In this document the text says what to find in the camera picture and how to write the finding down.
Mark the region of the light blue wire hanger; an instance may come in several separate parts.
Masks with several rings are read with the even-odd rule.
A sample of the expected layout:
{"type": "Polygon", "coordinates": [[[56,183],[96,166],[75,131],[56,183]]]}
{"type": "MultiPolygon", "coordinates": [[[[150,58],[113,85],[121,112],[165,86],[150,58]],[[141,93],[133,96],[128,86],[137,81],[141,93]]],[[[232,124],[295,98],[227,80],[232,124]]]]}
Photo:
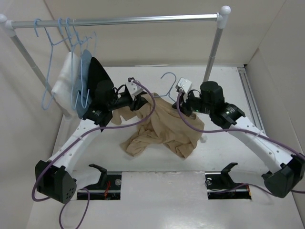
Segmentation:
{"type": "Polygon", "coordinates": [[[154,98],[169,98],[171,101],[173,101],[174,103],[176,102],[175,99],[173,99],[171,97],[171,91],[173,90],[173,87],[175,86],[176,82],[177,82],[177,76],[176,74],[174,74],[173,72],[165,72],[160,79],[163,79],[164,77],[166,77],[167,75],[172,75],[173,76],[173,82],[170,86],[170,88],[168,89],[168,91],[165,94],[162,95],[155,95],[154,98]]]}

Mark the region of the beige t shirt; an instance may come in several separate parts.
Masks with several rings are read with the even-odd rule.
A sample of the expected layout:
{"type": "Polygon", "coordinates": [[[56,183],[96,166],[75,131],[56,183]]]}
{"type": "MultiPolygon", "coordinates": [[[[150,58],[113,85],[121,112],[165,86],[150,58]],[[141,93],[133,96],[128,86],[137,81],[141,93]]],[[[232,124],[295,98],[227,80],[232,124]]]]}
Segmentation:
{"type": "MultiPolygon", "coordinates": [[[[144,119],[153,108],[152,98],[148,94],[142,96],[148,101],[139,110],[131,111],[123,107],[113,111],[112,123],[120,125],[123,118],[128,121],[134,117],[144,119]]],[[[149,145],[163,144],[181,158],[187,158],[197,147],[202,133],[187,126],[180,118],[177,110],[164,99],[155,98],[156,108],[148,120],[137,125],[137,131],[125,142],[120,144],[125,153],[130,156],[140,155],[149,145]]],[[[183,115],[185,120],[193,127],[203,130],[204,122],[196,115],[190,117],[183,115]]]]}

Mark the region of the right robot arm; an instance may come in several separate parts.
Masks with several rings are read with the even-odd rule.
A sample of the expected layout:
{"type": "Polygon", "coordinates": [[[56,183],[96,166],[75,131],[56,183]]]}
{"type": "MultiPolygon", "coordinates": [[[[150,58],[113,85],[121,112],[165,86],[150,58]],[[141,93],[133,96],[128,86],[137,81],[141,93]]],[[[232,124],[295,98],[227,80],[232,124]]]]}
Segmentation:
{"type": "Polygon", "coordinates": [[[225,101],[223,89],[217,82],[203,82],[199,96],[195,96],[192,82],[181,78],[176,90],[176,109],[187,126],[197,132],[208,133],[192,126],[185,117],[194,112],[209,115],[211,121],[219,127],[214,133],[229,133],[264,162],[269,170],[262,178],[265,187],[273,196],[284,198],[290,192],[297,192],[295,186],[305,175],[303,154],[269,138],[258,129],[239,107],[225,101]]]}

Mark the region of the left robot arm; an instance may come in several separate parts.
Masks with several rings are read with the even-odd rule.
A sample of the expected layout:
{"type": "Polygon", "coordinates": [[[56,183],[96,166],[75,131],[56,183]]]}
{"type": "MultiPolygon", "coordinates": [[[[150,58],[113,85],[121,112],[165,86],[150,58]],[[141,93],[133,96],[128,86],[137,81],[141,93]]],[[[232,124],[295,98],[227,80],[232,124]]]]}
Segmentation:
{"type": "Polygon", "coordinates": [[[139,81],[130,78],[123,84],[124,92],[117,92],[111,81],[101,81],[95,90],[93,102],[80,121],[77,129],[66,143],[47,161],[39,161],[35,166],[36,181],[31,192],[35,202],[54,199],[68,203],[78,190],[92,185],[101,189],[106,185],[106,169],[96,164],[89,165],[89,171],[75,171],[74,167],[85,153],[89,144],[105,129],[112,119],[113,111],[128,107],[138,110],[152,93],[139,81]]]}

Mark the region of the black shirt on hanger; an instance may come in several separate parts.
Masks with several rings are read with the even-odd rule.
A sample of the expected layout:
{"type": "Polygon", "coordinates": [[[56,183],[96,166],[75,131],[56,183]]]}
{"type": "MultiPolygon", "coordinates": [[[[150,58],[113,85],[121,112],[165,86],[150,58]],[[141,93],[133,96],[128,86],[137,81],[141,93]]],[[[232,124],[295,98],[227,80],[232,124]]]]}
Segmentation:
{"type": "Polygon", "coordinates": [[[106,104],[113,98],[114,84],[95,57],[91,58],[87,87],[92,102],[96,104],[106,104]]]}

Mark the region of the blue shirt on hanger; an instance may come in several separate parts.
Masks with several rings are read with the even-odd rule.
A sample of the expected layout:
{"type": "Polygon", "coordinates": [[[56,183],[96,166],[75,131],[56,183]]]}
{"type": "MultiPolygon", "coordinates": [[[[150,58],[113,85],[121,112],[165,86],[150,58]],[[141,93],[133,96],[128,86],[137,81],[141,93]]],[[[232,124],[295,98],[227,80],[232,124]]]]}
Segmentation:
{"type": "Polygon", "coordinates": [[[82,119],[83,115],[87,112],[92,101],[88,92],[88,76],[91,58],[92,54],[90,51],[84,50],[82,52],[76,81],[73,87],[73,95],[76,97],[74,107],[80,119],[82,119]]]}

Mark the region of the white shirt on hanger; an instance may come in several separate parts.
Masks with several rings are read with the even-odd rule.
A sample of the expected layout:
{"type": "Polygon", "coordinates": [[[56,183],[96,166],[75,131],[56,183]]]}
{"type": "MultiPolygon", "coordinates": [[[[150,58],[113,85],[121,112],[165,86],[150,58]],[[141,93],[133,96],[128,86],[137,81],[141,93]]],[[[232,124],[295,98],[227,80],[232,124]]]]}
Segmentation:
{"type": "Polygon", "coordinates": [[[78,77],[79,65],[80,58],[76,54],[68,52],[57,81],[51,91],[56,102],[71,116],[77,115],[76,109],[74,109],[76,97],[73,90],[78,77]]]}

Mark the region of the empty light blue hanger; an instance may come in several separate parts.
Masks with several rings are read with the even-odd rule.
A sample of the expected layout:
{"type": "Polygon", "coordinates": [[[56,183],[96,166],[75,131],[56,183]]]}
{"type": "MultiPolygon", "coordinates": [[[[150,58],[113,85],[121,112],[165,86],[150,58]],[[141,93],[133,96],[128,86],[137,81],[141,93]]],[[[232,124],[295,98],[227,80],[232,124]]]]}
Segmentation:
{"type": "Polygon", "coordinates": [[[45,31],[45,34],[48,38],[49,44],[50,44],[50,57],[49,57],[48,69],[47,69],[47,74],[45,76],[45,80],[44,80],[44,83],[43,83],[43,85],[45,86],[45,90],[44,90],[44,93],[43,93],[42,99],[41,99],[41,108],[43,110],[48,110],[51,103],[53,101],[55,101],[55,93],[52,92],[51,85],[49,83],[51,67],[52,67],[52,60],[53,60],[53,53],[54,53],[54,47],[63,43],[63,42],[65,42],[68,39],[68,37],[65,37],[63,35],[60,21],[61,21],[61,18],[58,19],[58,25],[59,25],[60,35],[61,35],[62,39],[57,41],[57,42],[53,42],[53,40],[51,38],[51,35],[48,32],[47,28],[46,27],[43,28],[44,31],[45,31]],[[45,102],[47,93],[50,95],[50,99],[47,102],[45,102]]]}

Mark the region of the metal clothes rack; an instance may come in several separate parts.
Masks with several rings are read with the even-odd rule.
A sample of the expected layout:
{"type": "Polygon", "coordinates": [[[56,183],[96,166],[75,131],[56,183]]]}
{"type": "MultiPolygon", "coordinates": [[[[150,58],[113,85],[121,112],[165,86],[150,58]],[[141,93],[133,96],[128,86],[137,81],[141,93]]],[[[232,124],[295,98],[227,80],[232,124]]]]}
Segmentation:
{"type": "Polygon", "coordinates": [[[222,6],[220,11],[214,14],[200,14],[200,15],[172,15],[172,16],[146,16],[146,17],[127,17],[127,18],[109,18],[109,19],[58,19],[53,21],[11,21],[3,14],[0,15],[0,28],[7,34],[13,41],[19,52],[32,68],[38,79],[45,86],[45,92],[51,96],[51,101],[56,101],[51,92],[51,86],[48,82],[48,77],[45,77],[25,46],[22,44],[16,34],[16,29],[33,28],[35,31],[37,28],[58,28],[62,40],[66,42],[70,40],[72,35],[70,34],[70,27],[81,26],[104,26],[104,25],[122,25],[122,24],[143,24],[143,23],[162,23],[162,22],[190,22],[190,21],[215,21],[217,22],[217,29],[214,36],[208,64],[204,74],[204,80],[208,80],[211,74],[211,70],[214,64],[215,55],[218,50],[220,39],[223,29],[226,27],[228,17],[231,13],[229,6],[222,6]]]}

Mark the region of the aluminium rail on table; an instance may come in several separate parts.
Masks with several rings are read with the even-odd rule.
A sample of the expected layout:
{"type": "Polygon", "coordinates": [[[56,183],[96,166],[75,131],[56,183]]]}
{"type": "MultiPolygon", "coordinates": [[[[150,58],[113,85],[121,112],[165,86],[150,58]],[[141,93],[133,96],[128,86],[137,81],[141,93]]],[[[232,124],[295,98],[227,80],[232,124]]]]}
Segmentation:
{"type": "Polygon", "coordinates": [[[257,126],[260,130],[264,131],[264,125],[259,113],[259,109],[257,107],[255,97],[252,91],[252,88],[250,86],[250,82],[247,76],[247,72],[245,67],[238,67],[237,68],[241,83],[244,89],[244,94],[248,103],[249,111],[250,111],[250,116],[252,118],[253,123],[255,126],[257,126]]]}

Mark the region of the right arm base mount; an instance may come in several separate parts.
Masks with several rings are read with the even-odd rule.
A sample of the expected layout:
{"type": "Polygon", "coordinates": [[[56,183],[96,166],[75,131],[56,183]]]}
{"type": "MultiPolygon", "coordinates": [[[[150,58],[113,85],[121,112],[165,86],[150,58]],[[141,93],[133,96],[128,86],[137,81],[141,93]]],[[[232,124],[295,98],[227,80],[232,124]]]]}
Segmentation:
{"type": "Polygon", "coordinates": [[[229,174],[236,165],[238,163],[232,162],[221,171],[205,172],[204,185],[209,200],[252,199],[249,186],[234,182],[229,174]]]}

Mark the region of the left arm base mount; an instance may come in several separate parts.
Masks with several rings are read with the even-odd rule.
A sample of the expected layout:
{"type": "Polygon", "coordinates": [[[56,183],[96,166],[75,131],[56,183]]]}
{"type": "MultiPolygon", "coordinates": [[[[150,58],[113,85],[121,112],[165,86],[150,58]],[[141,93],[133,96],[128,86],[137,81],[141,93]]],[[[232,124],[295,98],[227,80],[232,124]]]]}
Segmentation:
{"type": "Polygon", "coordinates": [[[85,181],[80,183],[77,192],[78,200],[86,200],[90,193],[90,200],[120,200],[122,186],[121,172],[108,172],[107,169],[96,164],[89,164],[85,172],[85,181]]]}

